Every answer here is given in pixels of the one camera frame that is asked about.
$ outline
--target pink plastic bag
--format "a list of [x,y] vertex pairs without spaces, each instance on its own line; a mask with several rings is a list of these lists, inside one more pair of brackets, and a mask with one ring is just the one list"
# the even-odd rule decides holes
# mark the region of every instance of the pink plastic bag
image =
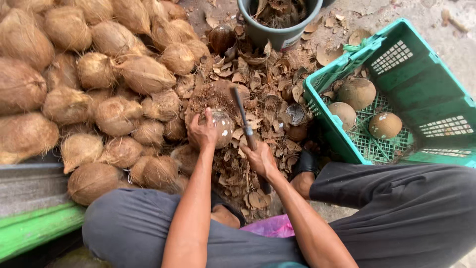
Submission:
[[247,225],[240,230],[252,232],[253,234],[264,237],[292,237],[294,229],[291,226],[288,215],[278,215],[269,219],[260,220]]

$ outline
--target dark gray pants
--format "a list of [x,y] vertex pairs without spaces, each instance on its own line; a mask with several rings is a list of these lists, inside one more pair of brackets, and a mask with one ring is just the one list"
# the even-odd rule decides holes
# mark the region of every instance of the dark gray pants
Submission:
[[[330,163],[310,196],[360,209],[330,226],[361,268],[449,267],[476,246],[472,168]],[[105,194],[86,211],[84,243],[114,267],[160,267],[179,200],[148,189]],[[261,237],[211,221],[207,267],[284,261],[306,264],[294,237]]]

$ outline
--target black sandal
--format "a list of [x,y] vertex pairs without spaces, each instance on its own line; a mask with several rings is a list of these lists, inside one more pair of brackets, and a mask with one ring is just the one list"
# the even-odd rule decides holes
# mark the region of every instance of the black sandal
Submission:
[[245,217],[243,214],[239,211],[237,211],[234,207],[230,206],[227,204],[217,193],[211,192],[211,210],[218,205],[224,206],[226,209],[228,209],[229,212],[231,212],[233,215],[235,215],[238,220],[239,220],[239,227],[242,228],[246,224]]

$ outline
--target green painted ledge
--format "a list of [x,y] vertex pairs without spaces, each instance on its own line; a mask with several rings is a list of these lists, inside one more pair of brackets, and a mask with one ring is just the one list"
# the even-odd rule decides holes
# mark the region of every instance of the green painted ledge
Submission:
[[0,262],[80,228],[85,211],[69,202],[0,219]]

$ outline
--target plastic crate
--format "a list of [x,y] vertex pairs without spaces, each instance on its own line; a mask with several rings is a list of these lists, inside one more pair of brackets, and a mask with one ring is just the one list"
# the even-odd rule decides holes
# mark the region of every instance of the plastic crate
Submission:
[[[319,93],[362,64],[370,70],[377,96],[357,112],[357,125],[346,133]],[[348,163],[476,167],[476,103],[405,19],[307,77],[304,98],[333,151]],[[368,122],[385,111],[397,114],[404,127],[397,137],[380,140],[370,135]]]

